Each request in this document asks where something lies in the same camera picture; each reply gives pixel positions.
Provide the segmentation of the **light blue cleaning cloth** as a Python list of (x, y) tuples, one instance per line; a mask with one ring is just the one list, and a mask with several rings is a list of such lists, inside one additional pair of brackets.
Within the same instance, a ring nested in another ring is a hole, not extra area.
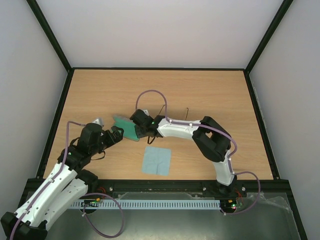
[(147, 146), (143, 155), (142, 172), (145, 174), (168, 176), (172, 151), (169, 148)]

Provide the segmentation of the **grey glasses case green lining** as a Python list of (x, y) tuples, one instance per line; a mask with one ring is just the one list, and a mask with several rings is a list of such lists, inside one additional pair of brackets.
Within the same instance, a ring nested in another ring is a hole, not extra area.
[(127, 117), (121, 115), (113, 115), (114, 126), (123, 129), (123, 137), (138, 142), (140, 139), (138, 138), (135, 130), (135, 124)]

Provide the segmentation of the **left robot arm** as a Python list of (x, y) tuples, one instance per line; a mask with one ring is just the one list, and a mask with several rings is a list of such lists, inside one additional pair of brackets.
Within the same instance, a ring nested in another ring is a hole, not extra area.
[(83, 124), (79, 137), (66, 140), (65, 148), (49, 176), (15, 212), (1, 217), (9, 240), (44, 240), (53, 223), (71, 204), (85, 195), (95, 195), (98, 177), (85, 170), (92, 157), (123, 139), (124, 130), (103, 130), (98, 120)]

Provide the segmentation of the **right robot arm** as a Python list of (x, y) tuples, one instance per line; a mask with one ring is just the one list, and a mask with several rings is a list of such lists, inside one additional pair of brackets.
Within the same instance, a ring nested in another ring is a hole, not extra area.
[(238, 146), (230, 134), (213, 118), (187, 121), (164, 115), (151, 117), (147, 110), (137, 109), (130, 120), (135, 124), (138, 138), (180, 138), (193, 141), (202, 155), (213, 162), (216, 172), (215, 192), (229, 196), (236, 189), (237, 180), (231, 165), (231, 156)]

